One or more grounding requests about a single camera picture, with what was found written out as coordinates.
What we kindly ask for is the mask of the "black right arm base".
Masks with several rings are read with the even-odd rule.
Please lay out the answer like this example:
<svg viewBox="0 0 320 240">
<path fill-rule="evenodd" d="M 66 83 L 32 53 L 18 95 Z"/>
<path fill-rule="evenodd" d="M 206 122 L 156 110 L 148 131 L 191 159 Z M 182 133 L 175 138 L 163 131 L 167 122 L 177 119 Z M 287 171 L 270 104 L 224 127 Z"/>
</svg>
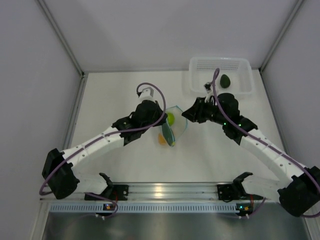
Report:
<svg viewBox="0 0 320 240">
<path fill-rule="evenodd" d="M 245 192 L 244 187 L 242 186 L 245 178 L 252 176 L 251 172 L 244 172 L 241 175 L 237 176 L 232 183 L 228 184 L 218 184 L 217 185 L 217 194 L 220 201 L 229 203 L 235 200 L 250 200 L 251 197 L 248 193 Z"/>
</svg>

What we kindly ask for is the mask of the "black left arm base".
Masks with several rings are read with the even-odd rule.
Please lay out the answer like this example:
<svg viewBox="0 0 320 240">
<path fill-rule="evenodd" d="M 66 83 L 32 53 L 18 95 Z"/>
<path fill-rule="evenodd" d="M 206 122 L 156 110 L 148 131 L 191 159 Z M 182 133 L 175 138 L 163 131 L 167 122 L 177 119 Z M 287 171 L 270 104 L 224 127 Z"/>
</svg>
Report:
<svg viewBox="0 0 320 240">
<path fill-rule="evenodd" d="M 99 194 L 100 197 L 116 202 L 128 200 L 129 186 L 127 184 L 113 183 L 111 179 L 104 173 L 99 173 L 99 175 L 107 183 L 107 188 L 101 194 Z"/>
</svg>

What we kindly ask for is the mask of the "green fake cucumber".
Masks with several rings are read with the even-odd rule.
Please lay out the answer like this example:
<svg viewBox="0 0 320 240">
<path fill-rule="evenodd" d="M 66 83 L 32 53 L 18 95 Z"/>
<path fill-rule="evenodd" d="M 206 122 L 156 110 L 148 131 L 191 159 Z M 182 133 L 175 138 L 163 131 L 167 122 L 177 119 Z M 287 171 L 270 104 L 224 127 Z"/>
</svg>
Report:
<svg viewBox="0 0 320 240">
<path fill-rule="evenodd" d="M 173 147 L 176 143 L 175 136 L 169 124 L 169 121 L 166 119 L 165 123 L 161 125 L 161 132 L 165 142 L 170 146 Z"/>
</svg>

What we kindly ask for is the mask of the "orange fake fruit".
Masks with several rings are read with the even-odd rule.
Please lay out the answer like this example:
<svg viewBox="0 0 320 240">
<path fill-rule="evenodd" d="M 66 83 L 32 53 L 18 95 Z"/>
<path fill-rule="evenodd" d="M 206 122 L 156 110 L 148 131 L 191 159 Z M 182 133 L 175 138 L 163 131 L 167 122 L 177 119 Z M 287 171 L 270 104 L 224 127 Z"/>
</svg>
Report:
<svg viewBox="0 0 320 240">
<path fill-rule="evenodd" d="M 161 146 L 165 146 L 167 144 L 167 141 L 161 133 L 158 134 L 157 140 Z"/>
</svg>

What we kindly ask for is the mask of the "light green fake lime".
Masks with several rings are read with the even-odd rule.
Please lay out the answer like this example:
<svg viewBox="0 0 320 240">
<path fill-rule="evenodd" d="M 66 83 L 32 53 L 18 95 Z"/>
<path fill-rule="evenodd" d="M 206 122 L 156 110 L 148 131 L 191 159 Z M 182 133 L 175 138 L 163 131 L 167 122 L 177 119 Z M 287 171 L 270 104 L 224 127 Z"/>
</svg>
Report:
<svg viewBox="0 0 320 240">
<path fill-rule="evenodd" d="M 172 112 L 167 112 L 167 122 L 169 126 L 172 126 L 175 123 L 175 116 Z"/>
</svg>

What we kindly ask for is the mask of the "clear zip bag blue seal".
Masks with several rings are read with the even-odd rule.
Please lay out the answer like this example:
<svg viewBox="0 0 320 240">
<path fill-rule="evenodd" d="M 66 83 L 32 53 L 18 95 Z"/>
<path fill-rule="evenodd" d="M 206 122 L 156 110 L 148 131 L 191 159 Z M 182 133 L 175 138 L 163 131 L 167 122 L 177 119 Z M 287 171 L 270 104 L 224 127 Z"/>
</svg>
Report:
<svg viewBox="0 0 320 240">
<path fill-rule="evenodd" d="M 182 136 L 182 134 L 185 132 L 185 130 L 188 127 L 188 120 L 182 116 L 183 110 L 178 105 L 167 108 L 165 112 L 166 113 L 170 112 L 174 114 L 175 122 L 170 127 L 174 134 L 175 145 L 176 145 L 177 141 L 179 140 L 179 138 Z M 162 134 L 161 126 L 159 127 L 159 134 Z"/>
</svg>

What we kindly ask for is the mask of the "dark green fake avocado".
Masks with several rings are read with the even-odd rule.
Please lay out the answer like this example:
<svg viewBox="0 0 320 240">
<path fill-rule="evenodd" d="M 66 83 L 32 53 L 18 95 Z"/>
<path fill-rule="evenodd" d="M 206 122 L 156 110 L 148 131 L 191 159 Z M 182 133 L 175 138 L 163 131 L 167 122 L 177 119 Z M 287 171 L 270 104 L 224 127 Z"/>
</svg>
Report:
<svg viewBox="0 0 320 240">
<path fill-rule="evenodd" d="M 226 74 L 223 74 L 221 77 L 220 77 L 220 87 L 223 88 L 223 89 L 227 89 L 230 87 L 231 85 L 231 80 L 230 78 L 226 75 Z"/>
</svg>

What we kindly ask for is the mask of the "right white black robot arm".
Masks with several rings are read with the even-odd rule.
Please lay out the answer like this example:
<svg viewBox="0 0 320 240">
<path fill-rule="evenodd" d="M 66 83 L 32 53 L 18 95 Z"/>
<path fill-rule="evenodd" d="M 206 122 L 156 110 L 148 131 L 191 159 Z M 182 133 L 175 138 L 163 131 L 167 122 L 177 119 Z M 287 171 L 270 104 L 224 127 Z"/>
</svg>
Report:
<svg viewBox="0 0 320 240">
<path fill-rule="evenodd" d="M 269 141 L 255 123 L 240 114 L 239 102 L 233 94 L 198 97 L 181 115 L 192 123 L 210 121 L 221 125 L 229 139 L 253 154 L 277 177 L 272 180 L 251 172 L 241 174 L 232 183 L 238 198 L 248 195 L 267 198 L 294 217 L 306 217 L 306 212 L 320 201 L 320 169 L 295 162 Z"/>
</svg>

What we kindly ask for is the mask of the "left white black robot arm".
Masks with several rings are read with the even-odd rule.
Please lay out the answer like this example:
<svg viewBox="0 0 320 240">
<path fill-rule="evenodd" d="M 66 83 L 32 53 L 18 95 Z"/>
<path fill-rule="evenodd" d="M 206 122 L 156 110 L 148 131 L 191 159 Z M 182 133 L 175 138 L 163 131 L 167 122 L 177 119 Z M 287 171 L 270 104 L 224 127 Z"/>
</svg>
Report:
<svg viewBox="0 0 320 240">
<path fill-rule="evenodd" d="M 113 194 L 113 184 L 104 173 L 88 175 L 81 168 L 102 155 L 139 139 L 149 128 L 161 126 L 167 114 L 157 102 L 143 100 L 129 116 L 118 119 L 104 132 L 73 148 L 52 149 L 46 157 L 42 177 L 56 199 L 74 193 L 90 193 L 102 200 Z"/>
</svg>

